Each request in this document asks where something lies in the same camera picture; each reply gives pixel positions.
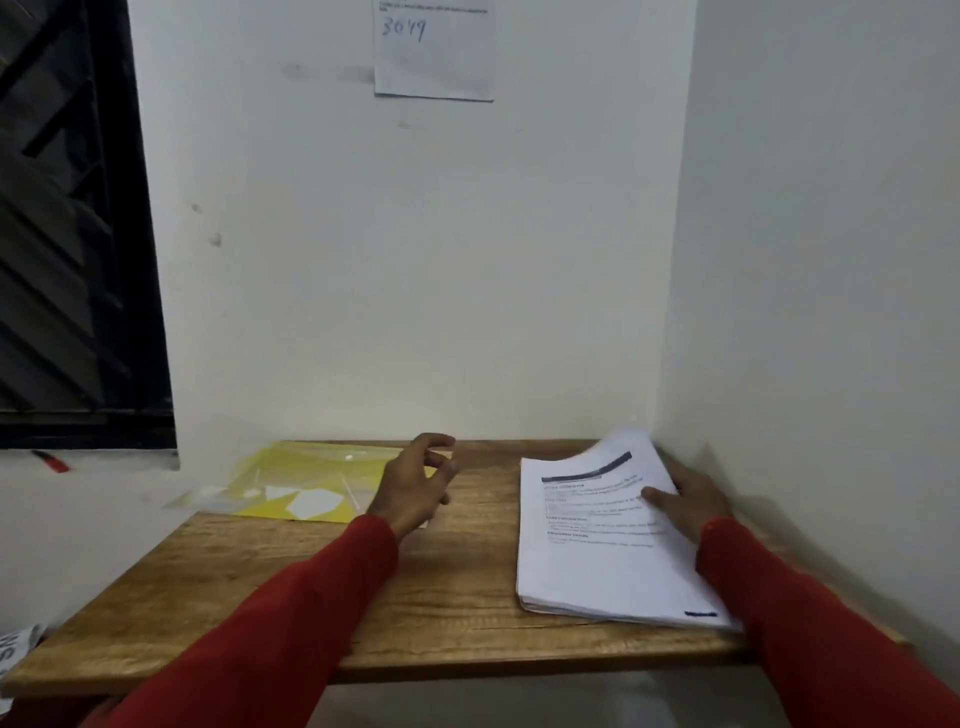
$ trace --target red shirt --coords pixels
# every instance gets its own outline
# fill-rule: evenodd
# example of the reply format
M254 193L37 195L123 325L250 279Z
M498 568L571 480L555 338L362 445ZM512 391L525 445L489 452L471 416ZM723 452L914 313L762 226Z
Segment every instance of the red shirt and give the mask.
M396 561L387 523L356 519L84 728L302 728ZM960 726L960 698L733 519L705 526L697 570L743 620L794 726Z

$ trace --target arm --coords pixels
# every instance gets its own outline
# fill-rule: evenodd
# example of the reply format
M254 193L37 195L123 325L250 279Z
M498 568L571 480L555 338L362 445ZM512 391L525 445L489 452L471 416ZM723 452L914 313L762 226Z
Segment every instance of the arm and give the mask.
M960 725L960 698L820 582L791 569L732 517L723 493L672 458L680 494L645 488L694 543L697 571L743 621L797 728Z
M84 728L301 728L376 591L396 569L397 544L448 502L457 473L424 434L387 465L368 515L313 558L282 570L233 614L118 707ZM427 478L423 466L437 469Z

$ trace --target table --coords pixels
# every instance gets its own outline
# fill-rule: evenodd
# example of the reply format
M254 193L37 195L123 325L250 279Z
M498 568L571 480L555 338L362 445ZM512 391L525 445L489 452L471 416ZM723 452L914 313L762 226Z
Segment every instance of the table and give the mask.
M398 445L397 443L377 443ZM457 444L453 502L403 544L333 682L742 664L737 635L535 615L516 601L519 459L592 441ZM257 586L343 531L333 523L193 516L12 670L10 696L124 694ZM768 546L782 549L762 536ZM892 630L884 631L906 644Z

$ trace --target forearm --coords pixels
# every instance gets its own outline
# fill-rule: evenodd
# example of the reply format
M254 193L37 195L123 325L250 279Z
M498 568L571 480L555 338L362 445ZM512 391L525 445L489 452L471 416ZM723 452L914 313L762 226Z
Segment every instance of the forearm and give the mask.
M705 526L697 570L743 621L794 726L960 723L946 686L733 519Z
M396 558L387 523L357 519L312 559L261 586L105 724L301 728Z

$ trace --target wooden tabletop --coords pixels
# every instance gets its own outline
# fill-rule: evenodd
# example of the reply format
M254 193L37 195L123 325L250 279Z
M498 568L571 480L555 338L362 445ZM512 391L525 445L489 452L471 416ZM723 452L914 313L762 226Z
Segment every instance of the wooden tabletop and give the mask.
M520 609L520 457L564 458L590 444L458 443L462 471L450 488L453 502L404 542L397 574L375 598L334 682L749 662L751 652L737 635ZM220 623L258 585L311 556L343 529L332 523L196 515L11 671L3 694L129 692ZM768 546L781 551L769 540Z

